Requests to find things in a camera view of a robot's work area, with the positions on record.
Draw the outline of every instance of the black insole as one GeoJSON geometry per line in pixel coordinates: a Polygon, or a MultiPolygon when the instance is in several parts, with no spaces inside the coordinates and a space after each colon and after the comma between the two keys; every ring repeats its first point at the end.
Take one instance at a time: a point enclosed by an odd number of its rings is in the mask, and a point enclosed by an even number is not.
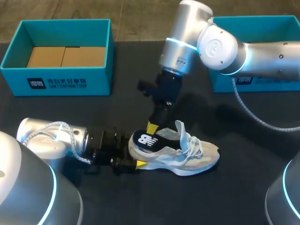
{"type": "Polygon", "coordinates": [[[175,150],[181,149],[179,140],[169,140],[157,134],[150,135],[147,134],[146,130],[142,129],[134,132],[133,142],[137,146],[153,152],[160,151],[166,146],[175,150]]]}

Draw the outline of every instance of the white sneaker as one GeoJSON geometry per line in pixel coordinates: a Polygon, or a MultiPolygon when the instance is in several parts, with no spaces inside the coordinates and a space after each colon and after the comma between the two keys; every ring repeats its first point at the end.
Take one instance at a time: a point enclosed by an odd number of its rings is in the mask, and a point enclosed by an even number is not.
{"type": "Polygon", "coordinates": [[[168,169],[179,176],[189,176],[210,169],[219,160],[218,147],[200,141],[185,131],[184,123],[175,122],[178,132],[165,128],[154,135],[137,130],[129,140],[129,153],[148,162],[142,169],[168,169]]]}

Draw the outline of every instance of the cable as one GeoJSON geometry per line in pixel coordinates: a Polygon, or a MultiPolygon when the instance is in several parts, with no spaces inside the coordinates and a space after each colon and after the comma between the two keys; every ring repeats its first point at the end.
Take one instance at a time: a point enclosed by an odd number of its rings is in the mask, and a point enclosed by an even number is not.
{"type": "Polygon", "coordinates": [[[294,131],[299,131],[300,127],[292,127],[292,128],[281,128],[281,127],[275,127],[272,126],[264,121],[262,121],[261,119],[259,119],[257,116],[255,116],[248,108],[247,106],[245,106],[245,104],[243,103],[242,99],[240,98],[240,95],[238,93],[238,90],[236,88],[235,85],[235,80],[234,78],[232,78],[232,85],[233,85],[233,90],[234,90],[234,94],[238,100],[238,102],[240,103],[240,105],[244,108],[244,110],[257,122],[259,122],[260,124],[262,124],[263,126],[270,128],[272,130],[276,130],[276,131],[281,131],[281,132],[294,132],[294,131]]]}
{"type": "Polygon", "coordinates": [[[61,122],[61,121],[58,121],[58,122],[53,122],[53,123],[49,123],[48,125],[46,126],[43,126],[42,128],[40,128],[39,130],[31,133],[26,139],[25,141],[23,142],[23,145],[27,146],[28,142],[35,136],[37,136],[38,134],[40,133],[43,133],[44,130],[46,130],[47,128],[49,127],[52,127],[52,126],[57,126],[57,125],[62,125],[64,126],[67,130],[68,130],[68,133],[70,135],[70,138],[71,138],[71,147],[72,147],[72,153],[73,155],[75,156],[75,158],[77,158],[79,161],[82,161],[84,163],[87,163],[87,164],[91,164],[90,160],[86,159],[86,158],[82,158],[80,157],[76,150],[75,150],[75,139],[74,139],[74,134],[72,132],[72,129],[71,127],[65,123],[65,122],[61,122]]]}

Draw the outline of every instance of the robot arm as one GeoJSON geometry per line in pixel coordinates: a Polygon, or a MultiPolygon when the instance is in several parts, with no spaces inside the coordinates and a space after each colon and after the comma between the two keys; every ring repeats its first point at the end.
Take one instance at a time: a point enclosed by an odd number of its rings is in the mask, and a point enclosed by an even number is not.
{"type": "Polygon", "coordinates": [[[243,43],[215,25],[212,16],[200,2],[180,3],[160,59],[164,70],[189,74],[200,56],[206,67],[230,77],[300,80],[300,42],[243,43]]]}

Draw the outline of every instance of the blue box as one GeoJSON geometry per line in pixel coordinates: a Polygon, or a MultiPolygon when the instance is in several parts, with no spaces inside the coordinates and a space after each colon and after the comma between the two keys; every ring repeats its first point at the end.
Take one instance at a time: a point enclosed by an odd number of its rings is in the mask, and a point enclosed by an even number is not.
{"type": "MultiPolygon", "coordinates": [[[[242,42],[300,41],[300,24],[293,15],[215,17],[214,23],[242,42]]],[[[233,92],[230,77],[210,69],[209,74],[214,92],[233,92]]],[[[300,90],[300,82],[261,77],[238,78],[236,84],[240,92],[300,90]]]]}
{"type": "Polygon", "coordinates": [[[0,70],[15,96],[109,95],[113,44],[109,19],[21,21],[0,70]],[[26,68],[36,46],[105,47],[104,66],[26,68]],[[73,85],[54,85],[57,79],[68,79],[73,85]],[[30,81],[40,88],[32,88],[30,81]]]}

